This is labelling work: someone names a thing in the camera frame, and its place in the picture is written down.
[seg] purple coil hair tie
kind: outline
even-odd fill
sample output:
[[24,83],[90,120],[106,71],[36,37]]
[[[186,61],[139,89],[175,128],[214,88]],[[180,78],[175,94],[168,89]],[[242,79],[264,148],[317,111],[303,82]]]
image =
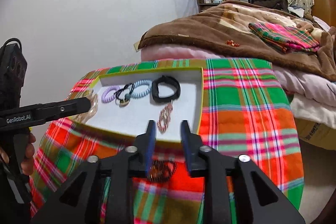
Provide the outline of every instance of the purple coil hair tie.
[[109,93],[112,90],[118,91],[118,90],[120,90],[120,87],[117,86],[117,85],[113,85],[113,86],[108,87],[101,96],[101,102],[102,103],[112,102],[116,98],[115,94],[113,94],[111,97],[106,98],[107,93]]

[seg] plaid tablecloth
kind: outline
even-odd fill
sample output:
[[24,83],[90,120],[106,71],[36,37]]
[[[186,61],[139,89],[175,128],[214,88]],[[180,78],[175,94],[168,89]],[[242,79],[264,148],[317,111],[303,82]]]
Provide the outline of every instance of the plaid tablecloth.
[[[278,188],[299,208],[303,191],[303,166],[298,136],[287,97],[271,64],[258,59],[162,60],[100,69],[85,75],[73,87],[69,99],[83,94],[98,75],[155,69],[203,67],[204,98],[199,134],[204,144],[229,156],[250,155]],[[31,177],[36,213],[82,160],[115,155],[128,143],[92,137],[68,118],[53,122],[35,160]],[[135,223],[195,224],[202,222],[202,178],[189,178],[181,151],[156,147],[159,159],[174,159],[175,175],[169,182],[135,179]],[[236,223],[233,194],[230,194]],[[102,221],[105,206],[102,208]]]

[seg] finger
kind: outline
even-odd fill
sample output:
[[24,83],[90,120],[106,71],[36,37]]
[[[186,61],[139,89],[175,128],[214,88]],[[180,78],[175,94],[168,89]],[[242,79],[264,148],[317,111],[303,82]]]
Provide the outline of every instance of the finger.
[[22,172],[25,175],[30,176],[33,173],[33,166],[34,166],[34,158],[25,159],[21,163]]
[[36,138],[35,138],[35,136],[32,133],[29,134],[29,142],[30,143],[36,142]]
[[25,153],[25,156],[26,158],[31,158],[34,156],[34,153],[35,153],[35,148],[34,148],[34,145],[32,145],[31,143],[29,143],[26,147],[26,153]]
[[3,160],[5,161],[5,163],[9,163],[9,158],[6,154],[6,152],[0,147],[0,155],[3,158]]

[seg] bolt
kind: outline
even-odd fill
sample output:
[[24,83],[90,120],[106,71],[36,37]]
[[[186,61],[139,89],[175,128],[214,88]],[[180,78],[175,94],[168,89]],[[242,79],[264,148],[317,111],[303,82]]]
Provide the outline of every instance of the bolt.
[[125,148],[126,152],[128,153],[135,153],[138,151],[138,148],[136,146],[127,146]]
[[251,160],[251,158],[248,156],[248,155],[240,155],[238,157],[238,159],[241,161],[241,162],[248,162]]
[[92,156],[87,158],[87,161],[90,162],[90,163],[97,162],[98,160],[99,160],[99,158],[95,155],[92,155]]
[[202,152],[210,152],[211,148],[207,145],[202,145],[199,150],[201,150]]

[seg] fuzzy blanket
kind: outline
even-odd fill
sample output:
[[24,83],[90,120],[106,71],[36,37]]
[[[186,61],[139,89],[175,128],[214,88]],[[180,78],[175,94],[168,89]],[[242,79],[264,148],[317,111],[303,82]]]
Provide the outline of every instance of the fuzzy blanket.
[[[142,36],[138,48],[157,44],[194,46],[220,55],[264,59],[283,68],[296,69],[336,81],[334,40],[329,33],[323,32],[320,35],[320,49],[316,53],[283,54],[251,33],[248,24],[259,22],[309,29],[307,22],[286,12],[228,0],[197,15],[151,28]],[[226,44],[229,40],[239,43],[240,46]]]

